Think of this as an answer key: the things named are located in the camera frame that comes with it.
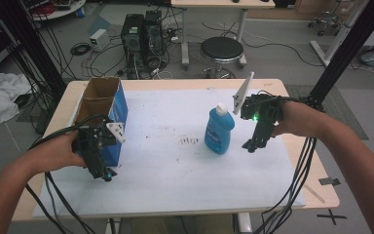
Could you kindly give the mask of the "person's left hand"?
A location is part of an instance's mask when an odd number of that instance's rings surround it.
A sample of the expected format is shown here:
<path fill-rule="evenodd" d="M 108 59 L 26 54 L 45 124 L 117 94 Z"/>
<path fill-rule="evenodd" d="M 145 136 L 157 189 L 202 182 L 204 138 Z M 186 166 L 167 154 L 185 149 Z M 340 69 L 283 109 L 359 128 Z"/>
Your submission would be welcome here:
<path fill-rule="evenodd" d="M 85 161 L 72 149 L 77 138 L 76 131 L 57 136 L 41 144 L 44 171 L 55 171 L 64 167 L 85 167 Z"/>

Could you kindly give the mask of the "black metal frame post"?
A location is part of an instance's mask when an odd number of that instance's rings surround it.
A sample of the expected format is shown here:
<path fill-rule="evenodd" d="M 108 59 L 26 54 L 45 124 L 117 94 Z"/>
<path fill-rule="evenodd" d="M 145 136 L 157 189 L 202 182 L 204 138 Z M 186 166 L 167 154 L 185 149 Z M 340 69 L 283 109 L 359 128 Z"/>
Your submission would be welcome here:
<path fill-rule="evenodd" d="M 61 98 L 66 84 L 38 35 L 38 31 L 20 0 L 0 0 L 0 9 L 12 30 L 24 46 L 35 66 L 51 89 L 54 97 Z"/>
<path fill-rule="evenodd" d="M 307 95 L 305 100 L 307 105 L 311 106 L 313 109 L 320 108 L 332 87 L 336 84 L 342 73 L 373 31 L 374 0 L 369 0 L 358 16 L 351 31 L 318 79 L 318 82 Z"/>

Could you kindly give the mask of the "white metal stand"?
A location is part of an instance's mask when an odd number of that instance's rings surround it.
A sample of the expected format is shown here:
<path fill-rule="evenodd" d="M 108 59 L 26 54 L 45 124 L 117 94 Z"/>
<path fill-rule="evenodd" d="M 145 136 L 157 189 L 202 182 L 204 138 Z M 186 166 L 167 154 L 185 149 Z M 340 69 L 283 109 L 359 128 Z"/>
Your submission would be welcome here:
<path fill-rule="evenodd" d="M 326 11 L 339 16 L 343 20 L 343 24 L 326 52 L 320 47 L 317 41 L 313 40 L 310 42 L 311 47 L 325 67 L 331 62 L 368 2 L 369 0 L 335 0 L 333 7 L 329 11 Z"/>

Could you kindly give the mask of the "blue bottle with white cap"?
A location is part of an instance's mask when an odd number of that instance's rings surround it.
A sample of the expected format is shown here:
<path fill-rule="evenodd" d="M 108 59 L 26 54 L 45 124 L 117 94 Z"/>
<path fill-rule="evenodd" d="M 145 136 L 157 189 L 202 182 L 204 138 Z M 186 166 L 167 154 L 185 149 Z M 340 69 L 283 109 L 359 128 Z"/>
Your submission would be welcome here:
<path fill-rule="evenodd" d="M 224 154 L 229 148 L 231 131 L 234 128 L 235 121 L 227 106 L 222 102 L 218 102 L 209 111 L 205 132 L 206 146 L 219 155 Z"/>

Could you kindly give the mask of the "office chair base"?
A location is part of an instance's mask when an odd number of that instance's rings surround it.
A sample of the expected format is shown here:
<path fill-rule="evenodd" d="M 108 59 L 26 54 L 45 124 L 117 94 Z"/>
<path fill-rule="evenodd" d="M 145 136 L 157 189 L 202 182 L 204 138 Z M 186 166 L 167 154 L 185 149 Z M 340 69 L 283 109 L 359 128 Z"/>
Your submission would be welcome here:
<path fill-rule="evenodd" d="M 317 36 L 323 36 L 329 29 L 332 29 L 335 33 L 338 33 L 342 24 L 343 20 L 335 13 L 321 12 L 308 23 L 308 26 L 313 28 L 319 25 L 320 29 L 318 30 Z"/>

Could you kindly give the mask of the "black tape cross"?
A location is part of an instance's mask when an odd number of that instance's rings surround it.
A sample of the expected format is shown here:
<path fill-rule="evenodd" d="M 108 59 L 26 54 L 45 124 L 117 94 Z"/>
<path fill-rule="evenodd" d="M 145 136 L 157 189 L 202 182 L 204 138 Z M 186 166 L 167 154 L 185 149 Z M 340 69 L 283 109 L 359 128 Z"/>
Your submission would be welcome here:
<path fill-rule="evenodd" d="M 335 214 L 331 209 L 328 209 L 326 214 L 317 214 L 317 218 L 329 218 L 334 225 L 339 219 L 347 219 L 345 215 Z"/>

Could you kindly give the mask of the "grey floor mat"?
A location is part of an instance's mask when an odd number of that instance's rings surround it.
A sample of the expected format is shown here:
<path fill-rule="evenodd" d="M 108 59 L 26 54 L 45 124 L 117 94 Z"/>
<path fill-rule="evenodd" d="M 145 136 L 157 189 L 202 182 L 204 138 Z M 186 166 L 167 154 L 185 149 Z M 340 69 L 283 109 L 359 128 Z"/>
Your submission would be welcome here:
<path fill-rule="evenodd" d="M 305 98 L 313 89 L 313 86 L 285 85 L 285 88 L 292 98 Z M 336 87 L 333 87 L 327 94 L 322 103 L 322 108 L 328 115 L 349 126 L 360 139 L 369 140 L 369 137 Z"/>

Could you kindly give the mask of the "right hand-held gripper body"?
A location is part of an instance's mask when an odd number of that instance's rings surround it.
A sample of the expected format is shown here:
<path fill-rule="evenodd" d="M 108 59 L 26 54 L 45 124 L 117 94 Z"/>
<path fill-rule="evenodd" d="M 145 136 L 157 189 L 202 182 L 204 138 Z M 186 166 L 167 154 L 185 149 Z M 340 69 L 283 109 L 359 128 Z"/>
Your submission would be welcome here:
<path fill-rule="evenodd" d="M 250 71 L 237 92 L 233 95 L 233 113 L 244 120 L 256 123 L 253 135 L 269 137 L 281 116 L 280 96 L 273 96 L 265 91 L 249 95 L 254 72 Z"/>

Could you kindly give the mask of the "small white box device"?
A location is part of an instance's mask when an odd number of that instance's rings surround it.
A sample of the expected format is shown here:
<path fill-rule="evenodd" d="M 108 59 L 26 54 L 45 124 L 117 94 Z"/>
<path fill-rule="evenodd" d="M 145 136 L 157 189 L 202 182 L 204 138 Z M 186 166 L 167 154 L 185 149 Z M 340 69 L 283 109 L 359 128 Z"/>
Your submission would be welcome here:
<path fill-rule="evenodd" d="M 110 42 L 107 30 L 103 28 L 99 29 L 90 37 L 90 41 L 92 43 L 93 49 L 96 52 L 101 52 L 107 47 Z"/>

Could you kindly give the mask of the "white table mat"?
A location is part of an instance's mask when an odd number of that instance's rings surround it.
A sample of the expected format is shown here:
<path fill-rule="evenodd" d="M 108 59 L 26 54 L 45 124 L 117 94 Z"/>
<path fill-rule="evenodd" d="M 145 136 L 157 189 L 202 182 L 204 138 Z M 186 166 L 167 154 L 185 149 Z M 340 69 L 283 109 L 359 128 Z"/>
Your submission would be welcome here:
<path fill-rule="evenodd" d="M 181 215 L 269 209 L 284 202 L 294 169 L 281 137 L 248 152 L 254 122 L 235 120 L 226 153 L 205 144 L 209 111 L 233 104 L 233 90 L 127 91 L 127 140 L 116 176 L 106 182 L 82 168 L 54 172 L 58 192 L 43 190 L 45 213 L 80 216 Z"/>

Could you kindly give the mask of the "person's right hand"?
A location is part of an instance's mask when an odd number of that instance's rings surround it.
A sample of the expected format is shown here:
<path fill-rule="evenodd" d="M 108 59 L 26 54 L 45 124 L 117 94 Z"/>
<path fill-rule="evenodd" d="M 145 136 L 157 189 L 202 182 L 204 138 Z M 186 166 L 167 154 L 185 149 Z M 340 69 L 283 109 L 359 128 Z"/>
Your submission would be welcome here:
<path fill-rule="evenodd" d="M 318 137 L 318 121 L 322 113 L 312 107 L 295 101 L 288 101 L 281 105 L 282 119 L 274 126 L 271 137 L 283 134 L 293 134 L 300 137 Z"/>

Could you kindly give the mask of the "white desk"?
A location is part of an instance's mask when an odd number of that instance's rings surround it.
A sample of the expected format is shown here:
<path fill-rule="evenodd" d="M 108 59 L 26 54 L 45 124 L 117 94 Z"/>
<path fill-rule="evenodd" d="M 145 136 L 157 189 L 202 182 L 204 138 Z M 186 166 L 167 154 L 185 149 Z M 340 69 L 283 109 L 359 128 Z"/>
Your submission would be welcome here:
<path fill-rule="evenodd" d="M 178 8 L 182 13 L 181 36 L 181 65 L 188 68 L 189 42 L 187 32 L 189 22 L 213 20 L 218 22 L 223 17 L 239 24 L 236 39 L 241 42 L 245 26 L 246 14 L 249 9 L 274 9 L 273 0 L 170 0 L 172 7 Z"/>

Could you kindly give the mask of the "blue cardboard box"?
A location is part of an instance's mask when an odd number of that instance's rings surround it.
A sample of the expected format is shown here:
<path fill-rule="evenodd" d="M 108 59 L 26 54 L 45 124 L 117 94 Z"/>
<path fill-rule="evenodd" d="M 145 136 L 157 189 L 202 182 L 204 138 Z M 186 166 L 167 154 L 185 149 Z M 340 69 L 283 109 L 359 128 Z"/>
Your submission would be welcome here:
<path fill-rule="evenodd" d="M 119 78 L 92 78 L 79 101 L 74 122 L 98 114 L 107 115 L 114 123 L 126 124 L 128 106 Z"/>

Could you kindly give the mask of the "black computer tower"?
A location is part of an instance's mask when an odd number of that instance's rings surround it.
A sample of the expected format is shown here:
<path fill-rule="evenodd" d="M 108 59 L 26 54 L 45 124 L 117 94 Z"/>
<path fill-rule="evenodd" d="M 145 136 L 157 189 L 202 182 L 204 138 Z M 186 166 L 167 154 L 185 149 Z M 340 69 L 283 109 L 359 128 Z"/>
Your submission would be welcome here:
<path fill-rule="evenodd" d="M 143 38 L 142 14 L 127 14 L 121 31 L 121 39 L 127 60 L 127 78 L 137 80 L 144 67 L 145 42 Z"/>
<path fill-rule="evenodd" d="M 144 62 L 154 56 L 161 56 L 164 51 L 162 12 L 147 11 L 143 21 Z"/>

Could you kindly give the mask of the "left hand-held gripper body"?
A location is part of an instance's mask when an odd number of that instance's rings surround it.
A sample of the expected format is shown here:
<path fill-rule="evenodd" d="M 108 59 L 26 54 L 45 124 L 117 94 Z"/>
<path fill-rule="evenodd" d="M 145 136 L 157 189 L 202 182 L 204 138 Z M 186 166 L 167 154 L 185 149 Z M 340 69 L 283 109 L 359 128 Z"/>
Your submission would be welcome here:
<path fill-rule="evenodd" d="M 121 146 L 126 141 L 123 122 L 102 122 L 78 128 L 78 139 L 73 148 L 89 170 L 117 167 Z"/>

